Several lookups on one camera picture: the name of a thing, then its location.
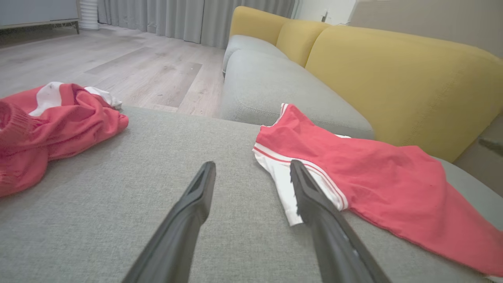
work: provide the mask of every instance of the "wooden floor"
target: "wooden floor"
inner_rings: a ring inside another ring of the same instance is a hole
[[[64,82],[109,91],[124,105],[199,116],[219,107],[222,49],[108,25],[40,37],[0,42],[0,98]]]

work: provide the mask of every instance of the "red and white shirt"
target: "red and white shirt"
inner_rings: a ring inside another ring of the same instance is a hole
[[[273,177],[290,225],[302,222],[290,182],[290,161],[297,159],[337,209],[503,277],[503,232],[447,182],[441,163],[419,147],[337,136],[294,105],[282,104],[278,121],[261,127],[253,152]]]

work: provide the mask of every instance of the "white wall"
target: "white wall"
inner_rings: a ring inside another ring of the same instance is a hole
[[[321,22],[324,10],[328,9],[326,23],[331,25],[346,24],[356,0],[299,0],[295,19]]]
[[[460,42],[503,58],[503,0],[359,0],[349,25]]]

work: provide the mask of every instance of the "gray curtain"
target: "gray curtain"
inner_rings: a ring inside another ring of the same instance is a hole
[[[290,18],[295,0],[205,0],[201,44],[226,48],[229,41],[232,12],[247,6]]]
[[[225,48],[232,12],[248,6],[290,18],[295,0],[98,0],[99,22]]]

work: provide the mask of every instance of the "yellow sofa backrest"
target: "yellow sofa backrest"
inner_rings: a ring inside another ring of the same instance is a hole
[[[328,27],[331,25],[327,23],[289,20],[281,27],[276,47],[290,60],[304,67],[315,40]]]
[[[376,139],[454,161],[503,106],[503,63],[476,47],[333,26],[306,70],[355,107]]]
[[[234,9],[229,38],[236,34],[260,38],[275,45],[288,58],[302,67],[306,66],[314,41],[327,23],[290,20],[264,11],[244,6]]]

